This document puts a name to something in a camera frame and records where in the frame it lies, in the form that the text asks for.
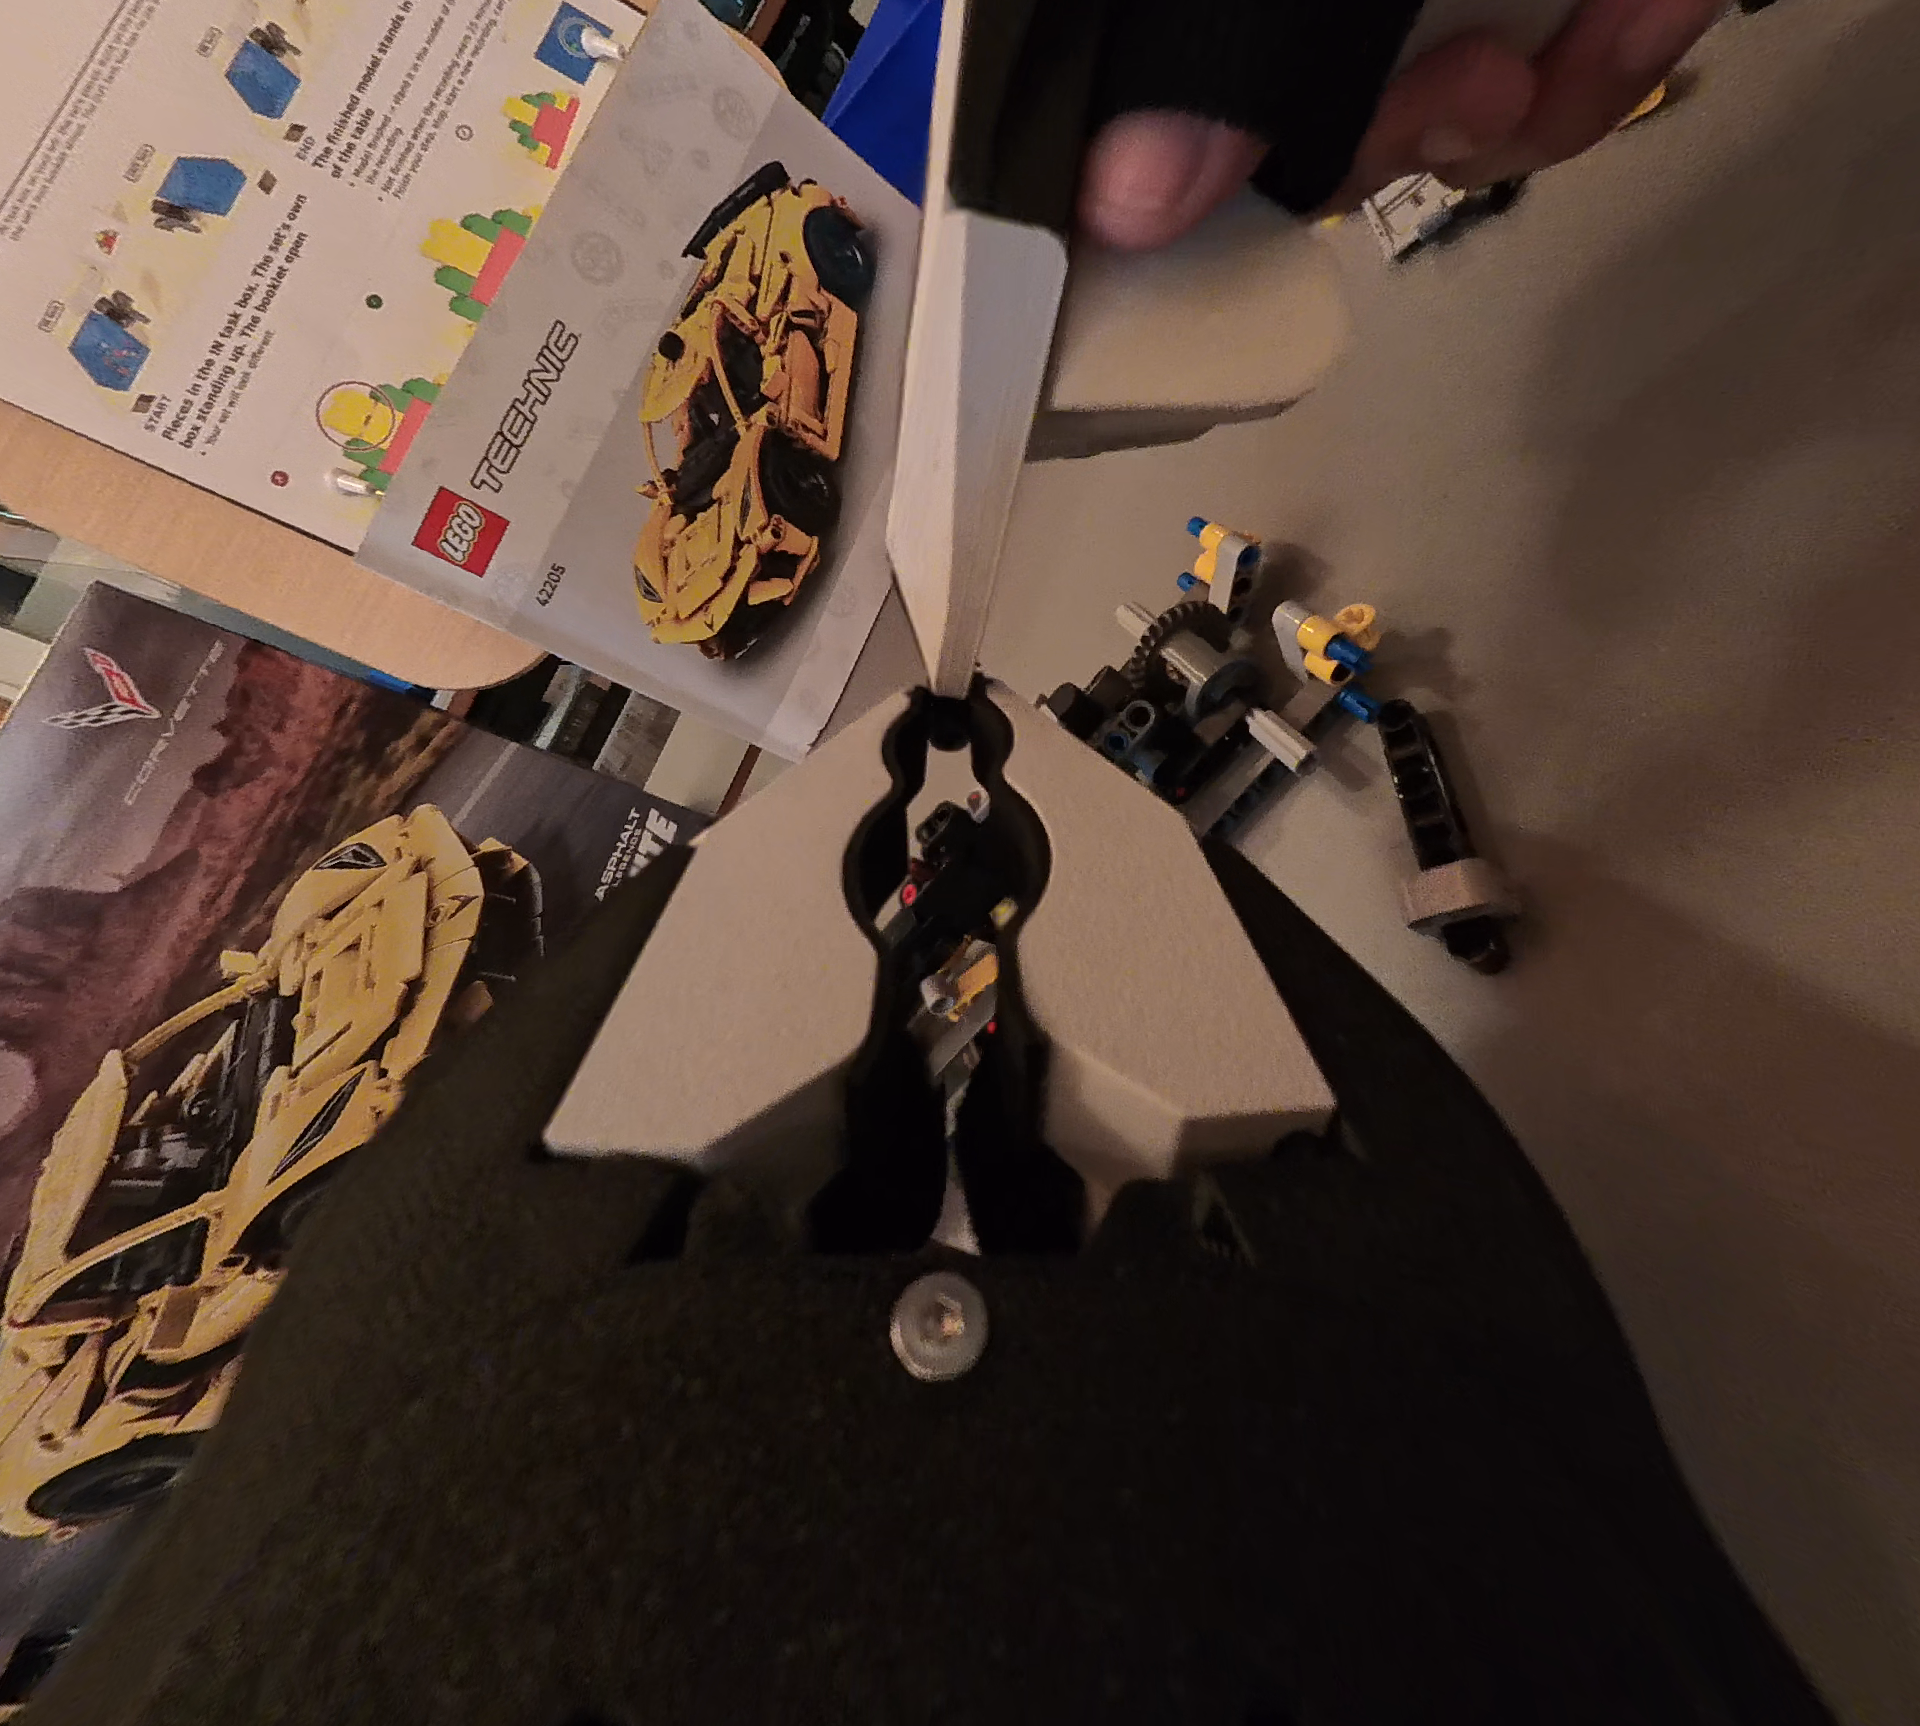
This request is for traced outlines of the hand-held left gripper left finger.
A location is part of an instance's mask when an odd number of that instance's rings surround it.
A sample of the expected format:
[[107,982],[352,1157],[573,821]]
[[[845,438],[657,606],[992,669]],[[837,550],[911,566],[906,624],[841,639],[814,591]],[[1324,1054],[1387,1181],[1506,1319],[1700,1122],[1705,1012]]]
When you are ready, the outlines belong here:
[[885,1232],[863,1198],[846,1094],[881,986],[856,830],[900,797],[896,692],[711,824],[612,991],[546,1132],[543,1161],[643,1161],[730,1183],[796,1232]]

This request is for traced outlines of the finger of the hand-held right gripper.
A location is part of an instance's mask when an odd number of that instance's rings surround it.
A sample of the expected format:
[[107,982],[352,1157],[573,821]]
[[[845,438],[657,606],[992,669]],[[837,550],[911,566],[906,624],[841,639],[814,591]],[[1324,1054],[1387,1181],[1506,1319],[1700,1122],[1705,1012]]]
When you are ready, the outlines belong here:
[[945,0],[886,554],[937,694],[969,694],[1067,275],[1065,234],[965,204],[991,0]]

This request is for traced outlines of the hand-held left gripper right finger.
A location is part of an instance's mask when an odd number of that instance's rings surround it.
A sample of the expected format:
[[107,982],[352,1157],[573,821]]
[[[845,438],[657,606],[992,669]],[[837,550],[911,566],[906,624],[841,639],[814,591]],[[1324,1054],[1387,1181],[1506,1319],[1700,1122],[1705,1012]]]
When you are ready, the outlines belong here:
[[1045,834],[964,1097],[974,1228],[1087,1228],[1135,1179],[1324,1138],[1334,1096],[1187,821],[1004,682],[995,808]]

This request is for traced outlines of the grey desk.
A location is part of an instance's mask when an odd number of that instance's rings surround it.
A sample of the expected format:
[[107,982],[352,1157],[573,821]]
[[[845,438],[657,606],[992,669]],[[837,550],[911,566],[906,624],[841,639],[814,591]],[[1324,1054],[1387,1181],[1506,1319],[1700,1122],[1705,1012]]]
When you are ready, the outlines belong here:
[[1190,512],[1367,601],[1513,965],[1402,918],[1356,734],[1242,837],[1498,1104],[1669,1441],[1847,1721],[1916,1721],[1919,0],[1778,0],[1682,96],[1387,264],[1281,418],[1040,464],[986,664],[1038,695]]

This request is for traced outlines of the person's right hand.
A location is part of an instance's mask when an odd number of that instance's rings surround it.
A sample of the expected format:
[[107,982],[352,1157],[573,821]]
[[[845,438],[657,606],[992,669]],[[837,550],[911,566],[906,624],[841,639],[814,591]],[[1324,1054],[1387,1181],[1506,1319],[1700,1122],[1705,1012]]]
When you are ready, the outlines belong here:
[[[1383,91],[1356,154],[1316,217],[1349,213],[1398,178],[1454,187],[1523,178],[1609,137],[1731,0],[1584,0],[1534,58],[1461,33]],[[1190,108],[1103,126],[1084,161],[1077,229],[1110,249],[1161,249],[1251,185],[1266,144]]]

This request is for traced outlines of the blue storage bin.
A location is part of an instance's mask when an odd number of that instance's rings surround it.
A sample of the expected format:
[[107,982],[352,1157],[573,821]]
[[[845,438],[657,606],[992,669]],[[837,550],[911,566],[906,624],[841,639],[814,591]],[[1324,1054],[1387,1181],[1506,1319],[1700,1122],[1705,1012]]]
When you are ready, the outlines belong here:
[[924,202],[945,0],[880,0],[822,112],[825,126],[903,198]]

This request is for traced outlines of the toy car chassis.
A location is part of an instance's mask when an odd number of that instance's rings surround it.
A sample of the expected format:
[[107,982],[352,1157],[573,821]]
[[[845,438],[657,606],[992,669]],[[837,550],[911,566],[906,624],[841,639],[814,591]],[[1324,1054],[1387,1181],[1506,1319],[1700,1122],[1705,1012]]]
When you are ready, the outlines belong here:
[[[1356,673],[1372,660],[1375,611],[1316,614],[1298,603],[1258,624],[1264,545],[1193,517],[1192,566],[1165,609],[1116,609],[1128,654],[1089,682],[1036,702],[1103,761],[1174,808],[1203,851],[1264,793],[1316,765],[1312,723],[1372,702]],[[997,1038],[998,954],[1026,902],[1013,821],[995,820],[987,786],[932,803],[915,824],[886,939],[918,981],[908,1019],[955,1127]]]

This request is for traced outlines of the black beam with grey connector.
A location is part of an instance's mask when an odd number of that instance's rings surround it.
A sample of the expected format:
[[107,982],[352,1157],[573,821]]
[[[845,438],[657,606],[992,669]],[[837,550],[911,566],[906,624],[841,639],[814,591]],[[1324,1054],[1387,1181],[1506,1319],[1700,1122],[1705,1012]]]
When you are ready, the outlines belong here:
[[1507,970],[1507,926],[1521,916],[1521,902],[1476,845],[1432,723],[1409,701],[1393,697],[1378,705],[1375,728],[1413,853],[1402,888],[1406,926],[1469,970]]

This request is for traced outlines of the grey instruction booklet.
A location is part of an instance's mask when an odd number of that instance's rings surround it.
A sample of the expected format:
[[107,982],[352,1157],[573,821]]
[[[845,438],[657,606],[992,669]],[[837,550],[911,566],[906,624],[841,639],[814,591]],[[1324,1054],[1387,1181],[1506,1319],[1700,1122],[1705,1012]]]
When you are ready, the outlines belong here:
[[657,0],[359,561],[800,760],[891,588],[920,228]]

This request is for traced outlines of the toy car box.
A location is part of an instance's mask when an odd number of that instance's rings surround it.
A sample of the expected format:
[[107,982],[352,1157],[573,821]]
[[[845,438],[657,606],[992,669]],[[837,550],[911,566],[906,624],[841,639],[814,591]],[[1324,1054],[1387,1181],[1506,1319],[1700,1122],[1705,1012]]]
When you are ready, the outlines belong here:
[[432,1052],[707,818],[96,583],[2,728],[17,1715]]

